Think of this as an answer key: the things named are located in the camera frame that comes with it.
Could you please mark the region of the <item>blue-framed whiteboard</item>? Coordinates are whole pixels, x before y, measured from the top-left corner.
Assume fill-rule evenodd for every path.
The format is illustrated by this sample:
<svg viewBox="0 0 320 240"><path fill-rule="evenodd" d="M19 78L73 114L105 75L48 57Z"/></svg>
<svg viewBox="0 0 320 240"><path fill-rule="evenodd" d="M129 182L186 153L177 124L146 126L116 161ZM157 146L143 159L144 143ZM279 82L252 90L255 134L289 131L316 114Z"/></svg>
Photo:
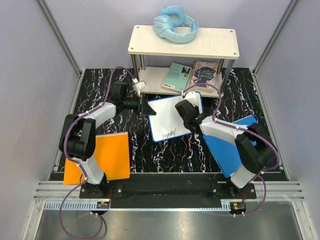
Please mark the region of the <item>blue-framed whiteboard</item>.
<svg viewBox="0 0 320 240"><path fill-rule="evenodd" d="M154 142L162 142L191 133L184 127L183 119L175 108L175 105L183 100L185 99L182 95L176 95L148 101L148 104L156 112L156 115L148 117L151 137ZM202 100L198 108L202 113Z"/></svg>

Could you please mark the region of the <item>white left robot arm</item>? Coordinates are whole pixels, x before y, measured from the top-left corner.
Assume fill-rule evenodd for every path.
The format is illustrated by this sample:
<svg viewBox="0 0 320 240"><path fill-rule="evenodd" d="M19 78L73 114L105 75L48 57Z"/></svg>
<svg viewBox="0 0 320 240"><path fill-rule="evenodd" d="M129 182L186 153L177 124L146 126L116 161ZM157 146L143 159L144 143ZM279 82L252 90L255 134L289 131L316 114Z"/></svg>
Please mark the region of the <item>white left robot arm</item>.
<svg viewBox="0 0 320 240"><path fill-rule="evenodd" d="M75 163L84 176L84 182L91 185L90 192L97 198L108 193L106 174L94 157L96 129L123 110L132 110L138 115L155 116L157 113L138 93L130 95L129 85L116 82L103 102L95 108L79 114L68 114L63 123L59 150L66 159Z"/></svg>

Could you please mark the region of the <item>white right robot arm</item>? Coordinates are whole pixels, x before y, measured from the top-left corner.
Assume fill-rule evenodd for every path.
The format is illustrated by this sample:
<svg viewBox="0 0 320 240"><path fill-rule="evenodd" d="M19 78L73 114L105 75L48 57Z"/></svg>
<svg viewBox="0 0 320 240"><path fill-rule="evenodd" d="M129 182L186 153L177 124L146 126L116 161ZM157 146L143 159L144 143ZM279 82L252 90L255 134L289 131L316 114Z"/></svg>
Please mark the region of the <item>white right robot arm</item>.
<svg viewBox="0 0 320 240"><path fill-rule="evenodd" d="M236 147L241 160L240 167L230 177L227 185L228 195L239 198L245 192L245 186L254 180L266 166L280 156L277 148L258 123L238 125L219 120L206 113L201 113L196 104L184 99L175 105L183 120L183 125L192 133L216 137Z"/></svg>

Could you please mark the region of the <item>teal paperback book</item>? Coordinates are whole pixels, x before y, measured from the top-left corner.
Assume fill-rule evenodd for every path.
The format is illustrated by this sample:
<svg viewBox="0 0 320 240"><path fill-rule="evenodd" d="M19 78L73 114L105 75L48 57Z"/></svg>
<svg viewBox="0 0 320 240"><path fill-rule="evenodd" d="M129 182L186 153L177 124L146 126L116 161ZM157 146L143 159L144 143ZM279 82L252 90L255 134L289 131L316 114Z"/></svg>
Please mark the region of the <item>teal paperback book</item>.
<svg viewBox="0 0 320 240"><path fill-rule="evenodd" d="M170 92L181 94L187 87L192 70L192 67L172 63L161 88Z"/></svg>

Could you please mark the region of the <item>blue folder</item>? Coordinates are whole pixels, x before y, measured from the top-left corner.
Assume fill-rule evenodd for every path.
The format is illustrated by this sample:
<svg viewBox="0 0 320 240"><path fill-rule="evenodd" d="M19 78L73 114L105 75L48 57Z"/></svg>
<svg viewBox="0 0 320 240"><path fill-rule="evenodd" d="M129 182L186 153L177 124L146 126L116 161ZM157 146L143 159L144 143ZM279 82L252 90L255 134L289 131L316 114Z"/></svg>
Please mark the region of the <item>blue folder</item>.
<svg viewBox="0 0 320 240"><path fill-rule="evenodd" d="M202 132L204 141L223 175L242 186L262 170L258 143L248 132L256 122L248 124L252 116L235 123L211 118L212 132Z"/></svg>

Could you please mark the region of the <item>Little Women book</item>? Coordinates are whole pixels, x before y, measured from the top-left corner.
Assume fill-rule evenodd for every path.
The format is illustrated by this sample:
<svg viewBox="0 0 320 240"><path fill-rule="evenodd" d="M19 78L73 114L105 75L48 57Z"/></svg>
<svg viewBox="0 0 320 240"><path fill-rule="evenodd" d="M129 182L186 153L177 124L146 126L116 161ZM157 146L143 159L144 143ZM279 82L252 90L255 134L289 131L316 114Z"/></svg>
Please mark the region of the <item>Little Women book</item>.
<svg viewBox="0 0 320 240"><path fill-rule="evenodd" d="M197 61L189 84L190 87L193 86L191 90L212 93L215 89L211 85L215 83L217 69L216 62Z"/></svg>

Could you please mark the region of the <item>black marble-pattern mat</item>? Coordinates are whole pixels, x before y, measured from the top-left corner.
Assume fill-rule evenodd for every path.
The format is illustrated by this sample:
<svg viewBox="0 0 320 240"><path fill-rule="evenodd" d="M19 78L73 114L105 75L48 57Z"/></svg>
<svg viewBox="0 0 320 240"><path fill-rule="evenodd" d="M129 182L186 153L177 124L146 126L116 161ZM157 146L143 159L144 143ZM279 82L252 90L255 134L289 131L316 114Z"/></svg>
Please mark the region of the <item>black marble-pattern mat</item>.
<svg viewBox="0 0 320 240"><path fill-rule="evenodd" d="M104 98L109 82L132 83L131 74L123 69L86 69L81 76L81 85L76 93L73 108L75 115L87 112ZM221 104L214 98L202 100L206 112L218 109L217 117L235 122L252 116L268 133L261 101L248 68L235 67L227 79ZM202 136L188 134L162 142L152 139L149 119L124 110L107 120L96 130L96 136L128 133L130 175L134 173L219 173L219 166Z"/></svg>

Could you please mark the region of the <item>orange folder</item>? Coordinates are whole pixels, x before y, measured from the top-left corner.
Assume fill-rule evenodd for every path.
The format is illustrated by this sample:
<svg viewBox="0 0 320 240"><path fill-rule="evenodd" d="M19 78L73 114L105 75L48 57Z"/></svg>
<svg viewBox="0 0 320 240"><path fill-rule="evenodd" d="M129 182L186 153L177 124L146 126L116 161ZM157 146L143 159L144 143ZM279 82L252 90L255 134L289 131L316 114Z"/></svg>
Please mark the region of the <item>orange folder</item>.
<svg viewBox="0 0 320 240"><path fill-rule="evenodd" d="M127 132L97 135L95 139L94 154L86 161L79 158L77 162L65 161L65 185L75 185L80 182L83 173L79 166L86 172L87 183L98 185L103 177L108 181L128 179L130 177L129 136Z"/></svg>

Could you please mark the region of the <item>white two-tier shelf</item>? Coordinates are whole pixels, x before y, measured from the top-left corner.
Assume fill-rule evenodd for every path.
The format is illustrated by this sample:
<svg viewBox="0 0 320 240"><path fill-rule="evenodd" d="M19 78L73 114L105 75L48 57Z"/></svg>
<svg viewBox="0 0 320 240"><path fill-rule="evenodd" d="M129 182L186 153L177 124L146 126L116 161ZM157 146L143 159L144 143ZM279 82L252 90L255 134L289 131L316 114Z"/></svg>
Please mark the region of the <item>white two-tier shelf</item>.
<svg viewBox="0 0 320 240"><path fill-rule="evenodd" d="M173 94L162 87L172 63L192 67L196 61L218 62L214 85L224 91L240 56L235 29L201 27L192 42L178 44L159 38L151 25L133 27L128 53L136 78L146 84L141 93L156 95Z"/></svg>

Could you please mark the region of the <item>light blue headphones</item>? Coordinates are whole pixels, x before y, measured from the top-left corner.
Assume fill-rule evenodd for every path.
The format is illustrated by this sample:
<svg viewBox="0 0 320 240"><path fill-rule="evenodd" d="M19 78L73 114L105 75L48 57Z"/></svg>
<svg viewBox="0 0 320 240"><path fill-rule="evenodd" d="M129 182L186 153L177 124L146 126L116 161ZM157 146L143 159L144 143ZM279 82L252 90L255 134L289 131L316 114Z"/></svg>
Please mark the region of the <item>light blue headphones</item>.
<svg viewBox="0 0 320 240"><path fill-rule="evenodd" d="M175 28L178 27L189 27L190 32L177 33ZM160 38L167 39L173 43L186 44L197 37L199 23L185 14L181 7L168 6L153 18L153 29Z"/></svg>

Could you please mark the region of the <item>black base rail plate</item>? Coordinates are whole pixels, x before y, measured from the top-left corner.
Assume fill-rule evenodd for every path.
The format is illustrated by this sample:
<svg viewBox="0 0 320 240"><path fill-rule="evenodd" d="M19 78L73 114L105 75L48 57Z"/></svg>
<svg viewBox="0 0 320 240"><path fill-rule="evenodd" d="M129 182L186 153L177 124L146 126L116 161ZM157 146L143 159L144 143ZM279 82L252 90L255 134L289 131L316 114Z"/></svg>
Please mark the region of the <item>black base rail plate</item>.
<svg viewBox="0 0 320 240"><path fill-rule="evenodd" d="M237 188L221 173L132 173L127 179L84 184L80 197L124 199L135 195L201 195L213 199L254 200L255 187Z"/></svg>

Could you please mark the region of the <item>aluminium slotted rail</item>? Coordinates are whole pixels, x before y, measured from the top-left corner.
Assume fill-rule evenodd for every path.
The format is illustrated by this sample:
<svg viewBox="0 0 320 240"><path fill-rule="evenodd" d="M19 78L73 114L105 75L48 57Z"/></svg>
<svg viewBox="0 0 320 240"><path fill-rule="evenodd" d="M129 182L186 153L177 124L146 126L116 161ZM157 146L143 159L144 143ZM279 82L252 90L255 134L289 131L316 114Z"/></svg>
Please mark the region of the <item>aluminium slotted rail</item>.
<svg viewBox="0 0 320 240"><path fill-rule="evenodd" d="M81 188L73 190L61 181L41 181L34 200L44 201L46 210L91 211L184 211L230 212L248 203L303 202L302 189L297 182L260 181L254 184L256 199L213 199L203 195L130 195L124 199L80 197Z"/></svg>

